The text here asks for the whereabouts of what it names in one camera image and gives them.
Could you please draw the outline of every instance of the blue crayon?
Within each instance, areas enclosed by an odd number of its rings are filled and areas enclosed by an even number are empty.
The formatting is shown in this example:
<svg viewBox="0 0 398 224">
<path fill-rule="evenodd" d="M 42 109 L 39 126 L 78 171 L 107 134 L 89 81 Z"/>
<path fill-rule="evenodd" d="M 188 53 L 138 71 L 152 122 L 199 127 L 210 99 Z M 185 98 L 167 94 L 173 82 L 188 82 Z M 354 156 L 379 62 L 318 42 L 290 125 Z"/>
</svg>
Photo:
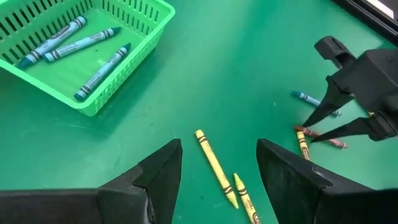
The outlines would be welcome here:
<svg viewBox="0 0 398 224">
<path fill-rule="evenodd" d="M 303 99 L 304 101 L 309 102 L 310 104 L 314 105 L 314 106 L 319 106 L 319 104 L 321 104 L 321 102 L 317 99 L 312 98 L 311 96 L 308 96 L 300 91 L 292 91 L 292 94 L 300 99 Z M 341 111 L 340 110 L 336 110 L 335 112 L 332 113 L 334 116 L 341 116 Z"/>
<path fill-rule="evenodd" d="M 131 44 L 126 44 L 121 47 L 95 74 L 83 85 L 79 91 L 75 94 L 75 98 L 78 101 L 84 101 L 88 95 L 105 79 L 122 59 L 127 55 L 130 50 Z"/>
<path fill-rule="evenodd" d="M 108 39 L 120 32 L 121 28 L 116 27 L 116 28 L 109 28 L 106 30 L 103 30 L 97 34 L 94 34 L 90 37 L 85 37 L 83 39 L 80 39 L 74 43 L 62 46 L 60 48 L 57 48 L 53 51 L 50 51 L 43 55 L 43 58 L 46 62 L 53 62 L 55 60 L 58 60 L 66 55 L 72 54 L 80 49 L 83 49 L 85 47 L 88 47 L 90 45 L 96 44 L 98 42 L 101 42 L 102 40 Z"/>
<path fill-rule="evenodd" d="M 87 22 L 84 16 L 78 16 L 76 19 L 72 20 L 68 25 L 63 27 L 56 34 L 51 36 L 42 45 L 38 46 L 36 49 L 27 54 L 17 65 L 19 69 L 25 69 L 28 66 L 36 63 L 43 54 L 51 51 L 57 45 L 61 44 L 66 38 L 70 37 L 78 29 L 83 27 Z"/>
</svg>

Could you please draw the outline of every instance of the crayon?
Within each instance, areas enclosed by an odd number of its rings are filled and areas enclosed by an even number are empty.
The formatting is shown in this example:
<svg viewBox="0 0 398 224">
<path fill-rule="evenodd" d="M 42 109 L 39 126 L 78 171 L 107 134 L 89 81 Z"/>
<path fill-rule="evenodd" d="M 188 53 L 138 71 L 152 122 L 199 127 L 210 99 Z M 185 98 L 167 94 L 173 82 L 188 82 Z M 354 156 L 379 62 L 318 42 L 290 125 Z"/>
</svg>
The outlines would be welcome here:
<svg viewBox="0 0 398 224">
<path fill-rule="evenodd" d="M 121 47 L 94 75 L 83 85 L 79 91 L 75 94 L 75 98 L 78 101 L 84 101 L 89 94 L 105 79 L 123 57 L 127 55 L 130 50 L 131 44 L 126 44 Z"/>
<path fill-rule="evenodd" d="M 298 143 L 300 144 L 301 154 L 303 155 L 304 159 L 311 161 L 310 151 L 308 150 L 307 143 L 305 142 L 304 133 L 302 131 L 297 131 L 297 139 Z"/>
<path fill-rule="evenodd" d="M 253 203 L 250 200 L 248 191 L 246 190 L 243 181 L 239 178 L 237 174 L 234 174 L 236 188 L 241 196 L 244 208 L 248 213 L 251 224 L 261 224 L 260 218 L 256 213 Z"/>
<path fill-rule="evenodd" d="M 300 91 L 292 91 L 292 94 L 314 106 L 319 106 L 319 104 L 321 104 L 321 102 L 317 99 L 312 98 L 311 96 L 308 96 Z M 341 116 L 342 112 L 340 110 L 336 110 L 335 112 L 332 113 L 332 115 L 334 116 Z"/>
<path fill-rule="evenodd" d="M 63 27 L 56 34 L 51 36 L 42 45 L 38 46 L 36 49 L 27 54 L 17 65 L 19 69 L 25 69 L 34 63 L 36 63 L 43 54 L 51 51 L 57 45 L 61 44 L 66 38 L 70 37 L 78 29 L 83 27 L 87 22 L 84 16 L 78 16 L 76 19 L 72 20 L 68 25 Z"/>
<path fill-rule="evenodd" d="M 236 196 L 231 187 L 231 184 L 229 184 L 229 181 L 226 178 L 224 171 L 221 168 L 220 163 L 216 158 L 216 155 L 214 154 L 213 150 L 211 150 L 211 147 L 209 145 L 209 142 L 207 141 L 207 138 L 205 137 L 205 134 L 203 133 L 202 130 L 198 130 L 195 131 L 195 135 L 198 138 L 201 148 L 203 149 L 203 152 L 205 152 L 206 157 L 210 162 L 211 168 L 213 168 L 213 171 L 216 174 L 217 179 L 220 182 L 226 197 L 234 205 L 235 208 L 239 208 L 238 201 L 236 200 Z"/>
<path fill-rule="evenodd" d="M 71 43 L 71 44 L 62 46 L 60 48 L 57 48 L 53 51 L 50 51 L 50 52 L 44 54 L 43 58 L 46 62 L 53 62 L 55 60 L 58 60 L 64 56 L 66 56 L 66 55 L 69 55 L 78 50 L 84 49 L 85 47 L 91 46 L 93 44 L 101 42 L 102 40 L 113 37 L 114 35 L 118 34 L 120 32 L 120 30 L 121 30 L 120 27 L 109 28 L 109 29 L 103 30 L 97 34 L 90 36 L 90 37 L 85 37 L 85 38 L 80 39 L 74 43 Z"/>
<path fill-rule="evenodd" d="M 304 132 L 304 134 L 307 135 L 307 136 L 317 137 L 317 136 L 321 135 L 320 133 L 318 133 L 318 132 L 316 132 L 316 131 L 312 131 L 312 130 L 310 130 L 310 129 L 308 129 L 308 128 L 304 128 L 304 127 L 301 127 L 301 126 L 296 126 L 296 125 L 295 125 L 295 126 L 293 126 L 293 128 L 294 128 L 296 131 L 302 131 L 302 132 Z M 329 140 L 326 140 L 326 141 L 327 141 L 328 143 L 330 143 L 330 144 L 332 144 L 332 145 L 338 147 L 338 148 L 346 149 L 346 148 L 348 147 L 347 143 L 342 142 L 342 141 L 337 140 L 337 139 L 329 139 Z"/>
</svg>

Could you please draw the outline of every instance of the red crayon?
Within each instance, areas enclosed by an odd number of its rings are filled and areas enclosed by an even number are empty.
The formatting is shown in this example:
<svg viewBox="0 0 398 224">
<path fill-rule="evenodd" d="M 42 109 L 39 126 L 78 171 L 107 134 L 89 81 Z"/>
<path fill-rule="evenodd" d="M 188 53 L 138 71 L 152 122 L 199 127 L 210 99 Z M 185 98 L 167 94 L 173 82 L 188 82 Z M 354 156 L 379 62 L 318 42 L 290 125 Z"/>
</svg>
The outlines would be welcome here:
<svg viewBox="0 0 398 224">
<path fill-rule="evenodd" d="M 307 135 L 307 136 L 317 137 L 317 136 L 321 135 L 320 133 L 318 133 L 316 131 L 312 131 L 312 130 L 309 130 L 308 128 L 304 128 L 304 127 L 301 127 L 301 126 L 296 126 L 295 125 L 295 126 L 293 126 L 293 128 L 296 131 L 304 132 L 304 134 Z M 334 145 L 336 147 L 342 148 L 342 149 L 346 149 L 348 147 L 347 143 L 342 142 L 342 141 L 337 140 L 337 139 L 329 139 L 329 140 L 326 140 L 326 141 L 329 142 L 330 144 L 332 144 L 332 145 Z"/>
</svg>

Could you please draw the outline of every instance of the green plastic basket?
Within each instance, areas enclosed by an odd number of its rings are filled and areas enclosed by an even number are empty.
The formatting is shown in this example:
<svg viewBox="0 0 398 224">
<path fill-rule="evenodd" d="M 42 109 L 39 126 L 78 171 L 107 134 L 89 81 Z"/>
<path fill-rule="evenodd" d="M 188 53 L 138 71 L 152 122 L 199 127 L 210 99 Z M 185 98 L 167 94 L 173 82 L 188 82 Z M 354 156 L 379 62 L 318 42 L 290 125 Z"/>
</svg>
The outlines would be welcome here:
<svg viewBox="0 0 398 224">
<path fill-rule="evenodd" d="M 95 115 L 157 45 L 174 16 L 161 0 L 0 0 L 0 74 L 10 72 L 88 116 Z M 14 65 L 79 15 L 87 24 L 61 45 L 110 27 L 122 27 L 115 37 L 54 63 L 44 60 L 22 71 Z M 76 91 L 127 43 L 130 54 L 82 103 Z"/>
</svg>

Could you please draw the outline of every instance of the green table surface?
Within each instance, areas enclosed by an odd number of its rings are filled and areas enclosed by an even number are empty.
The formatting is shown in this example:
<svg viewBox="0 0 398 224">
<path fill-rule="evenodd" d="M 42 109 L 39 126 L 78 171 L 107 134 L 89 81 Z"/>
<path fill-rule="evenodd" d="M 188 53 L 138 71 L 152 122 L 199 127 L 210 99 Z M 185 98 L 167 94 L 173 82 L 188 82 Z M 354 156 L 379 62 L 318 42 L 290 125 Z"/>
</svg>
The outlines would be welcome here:
<svg viewBox="0 0 398 224">
<path fill-rule="evenodd" d="M 173 138 L 183 145 L 174 223 L 249 223 L 227 201 L 195 139 L 204 130 L 224 172 L 237 172 L 263 223 L 277 223 L 261 182 L 256 141 L 299 153 L 292 125 L 313 111 L 292 98 L 322 98 L 336 71 L 313 48 L 326 35 L 355 55 L 393 47 L 329 0 L 168 0 L 177 11 L 158 47 L 92 118 L 22 80 L 0 76 L 0 188 L 98 187 Z M 326 131 L 364 111 L 351 102 Z M 374 189 L 398 187 L 398 140 L 344 138 L 310 145 L 313 161 Z"/>
</svg>

